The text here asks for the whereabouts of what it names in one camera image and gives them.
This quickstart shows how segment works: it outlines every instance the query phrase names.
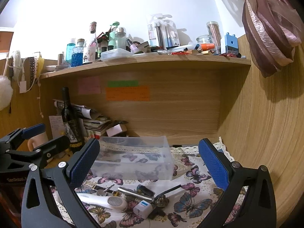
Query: butterfly print tablecloth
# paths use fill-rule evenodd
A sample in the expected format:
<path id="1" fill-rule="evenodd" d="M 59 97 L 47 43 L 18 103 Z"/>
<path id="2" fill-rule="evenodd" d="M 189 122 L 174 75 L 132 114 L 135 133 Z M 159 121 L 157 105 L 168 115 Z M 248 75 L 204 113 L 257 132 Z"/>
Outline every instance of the butterfly print tablecloth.
<path id="1" fill-rule="evenodd" d="M 234 160 L 226 151 L 226 147 L 221 142 L 221 139 L 220 142 L 214 145 L 219 151 L 224 152 L 230 161 Z M 158 180 L 155 182 L 141 180 L 139 182 L 138 180 L 113 179 L 106 177 L 106 175 L 104 177 L 95 177 L 92 172 L 89 172 L 82 187 L 75 191 L 94 193 L 92 187 L 95 184 L 102 187 L 115 184 L 112 190 L 117 190 L 119 186 L 136 190 L 137 186 L 141 184 L 154 191 L 156 196 L 169 188 L 181 184 L 182 188 L 166 195 L 169 197 L 170 202 L 169 205 L 163 209 L 165 215 L 158 215 L 153 220 L 142 219 L 133 214 L 133 207 L 136 206 L 140 200 L 130 196 L 126 197 L 123 195 L 128 202 L 128 208 L 124 213 L 116 213 L 109 209 L 88 205 L 86 203 L 84 203 L 84 205 L 100 226 L 105 228 L 128 228 L 133 226 L 135 226 L 135 228 L 197 227 L 210 209 L 216 204 L 223 190 L 216 187 L 212 177 L 208 173 L 207 167 L 198 154 L 197 146 L 171 148 L 171 153 L 175 163 L 172 180 Z M 226 222 L 234 219 L 244 200 L 245 193 L 245 189 L 242 189 L 238 201 Z M 58 193 L 55 189 L 54 196 L 56 196 L 56 203 L 63 218 L 72 223 L 67 211 L 59 203 L 60 200 L 58 200 Z"/>

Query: white fluffy ball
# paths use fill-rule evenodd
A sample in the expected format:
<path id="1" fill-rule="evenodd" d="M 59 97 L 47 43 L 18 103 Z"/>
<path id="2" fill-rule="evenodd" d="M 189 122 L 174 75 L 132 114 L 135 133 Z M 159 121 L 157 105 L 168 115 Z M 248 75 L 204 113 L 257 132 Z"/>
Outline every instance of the white fluffy ball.
<path id="1" fill-rule="evenodd" d="M 3 75 L 0 75 L 0 111 L 7 107 L 12 99 L 13 89 L 10 80 Z"/>

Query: white cord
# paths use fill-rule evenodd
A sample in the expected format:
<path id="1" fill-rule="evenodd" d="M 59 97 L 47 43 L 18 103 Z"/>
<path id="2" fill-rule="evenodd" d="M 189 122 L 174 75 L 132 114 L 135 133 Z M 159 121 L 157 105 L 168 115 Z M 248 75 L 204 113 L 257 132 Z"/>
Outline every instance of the white cord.
<path id="1" fill-rule="evenodd" d="M 24 61 L 25 61 L 27 58 L 25 58 L 24 60 L 21 59 L 21 67 L 20 67 L 20 68 L 19 68 L 19 67 L 14 67 L 14 66 L 8 65 L 8 67 L 10 67 L 10 68 L 23 69 L 22 78 L 21 78 L 22 81 L 24 81 Z M 37 68 L 36 68 L 36 66 L 35 66 L 35 74 L 34 74 L 35 77 L 36 77 L 36 74 L 37 74 Z M 20 76 L 20 73 L 21 73 L 21 72 L 22 72 L 22 71 L 20 71 L 19 74 L 18 74 L 17 83 L 18 83 L 19 88 L 22 90 L 22 88 L 20 87 L 20 84 L 19 84 L 19 76 Z M 41 92 L 40 92 L 41 83 L 40 83 L 40 79 L 39 79 L 39 78 L 40 78 L 40 75 L 37 77 L 37 81 L 38 81 L 38 90 L 39 90 L 39 97 L 37 97 L 37 99 L 39 100 L 40 116 L 41 116 L 42 118 L 44 118 L 43 113 L 42 113 L 42 111 L 41 111 L 41 102 L 40 102 L 40 101 L 41 101 Z M 33 87 L 34 83 L 35 83 L 35 80 L 33 81 L 32 86 L 29 88 L 29 90 L 31 90 L 31 88 Z"/>

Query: blue gripper pad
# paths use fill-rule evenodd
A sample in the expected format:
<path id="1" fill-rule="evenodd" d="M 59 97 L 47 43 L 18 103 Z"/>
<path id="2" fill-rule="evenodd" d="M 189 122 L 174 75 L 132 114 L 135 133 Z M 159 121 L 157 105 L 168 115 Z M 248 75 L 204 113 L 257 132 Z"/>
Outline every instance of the blue gripper pad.
<path id="1" fill-rule="evenodd" d="M 215 184 L 225 191 L 232 175 L 230 161 L 223 153 L 218 152 L 208 139 L 202 139 L 199 142 L 199 154 L 206 164 Z"/>
<path id="2" fill-rule="evenodd" d="M 25 128 L 22 131 L 21 137 L 22 137 L 22 139 L 28 140 L 36 135 L 40 135 L 43 132 L 45 132 L 45 125 L 44 125 L 44 123 L 40 123 L 40 124 L 37 124 L 30 128 Z"/>
<path id="3" fill-rule="evenodd" d="M 71 188 L 79 188 L 82 185 L 99 152 L 99 141 L 91 138 L 79 152 L 73 154 L 66 168 Z"/>

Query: orange sticky note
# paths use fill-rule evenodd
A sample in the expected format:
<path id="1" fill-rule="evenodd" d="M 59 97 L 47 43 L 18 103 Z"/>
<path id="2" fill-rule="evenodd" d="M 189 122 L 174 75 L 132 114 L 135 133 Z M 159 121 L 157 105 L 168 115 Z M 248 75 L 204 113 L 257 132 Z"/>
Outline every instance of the orange sticky note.
<path id="1" fill-rule="evenodd" d="M 150 101 L 150 89 L 148 86 L 107 87 L 106 92 L 108 101 Z"/>

